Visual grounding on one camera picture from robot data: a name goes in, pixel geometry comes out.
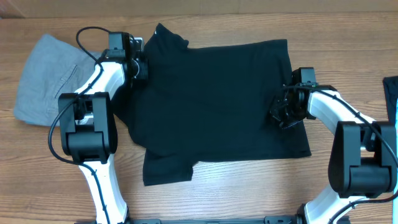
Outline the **black t-shirt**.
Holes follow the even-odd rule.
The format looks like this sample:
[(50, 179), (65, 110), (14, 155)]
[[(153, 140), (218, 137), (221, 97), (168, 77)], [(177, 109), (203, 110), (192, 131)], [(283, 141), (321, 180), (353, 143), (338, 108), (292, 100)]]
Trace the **black t-shirt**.
[(191, 180), (197, 162), (308, 157), (303, 123), (268, 115), (292, 81), (285, 39), (191, 49), (157, 25), (144, 47), (149, 77), (120, 87), (115, 115), (146, 150), (144, 185)]

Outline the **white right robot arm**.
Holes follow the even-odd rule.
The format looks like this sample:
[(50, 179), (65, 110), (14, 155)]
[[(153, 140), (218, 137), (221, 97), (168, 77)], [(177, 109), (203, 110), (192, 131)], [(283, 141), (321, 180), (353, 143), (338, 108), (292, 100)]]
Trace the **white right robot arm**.
[(295, 215), (265, 217), (265, 223), (349, 223), (357, 205), (397, 198), (396, 128), (349, 105), (330, 85), (319, 85), (312, 67), (292, 72), (270, 116), (282, 129), (304, 119), (319, 119), (334, 135), (328, 165), (329, 184)]

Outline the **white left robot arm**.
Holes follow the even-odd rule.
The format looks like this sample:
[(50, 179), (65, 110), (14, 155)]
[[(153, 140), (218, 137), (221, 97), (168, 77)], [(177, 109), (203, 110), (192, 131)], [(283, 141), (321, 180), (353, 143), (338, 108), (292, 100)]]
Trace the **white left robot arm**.
[(111, 100), (117, 90), (147, 78), (144, 40), (110, 32), (109, 47), (95, 59), (89, 79), (73, 93), (58, 98), (62, 149), (82, 171), (96, 209), (95, 223), (130, 223), (121, 194), (114, 155), (118, 133)]

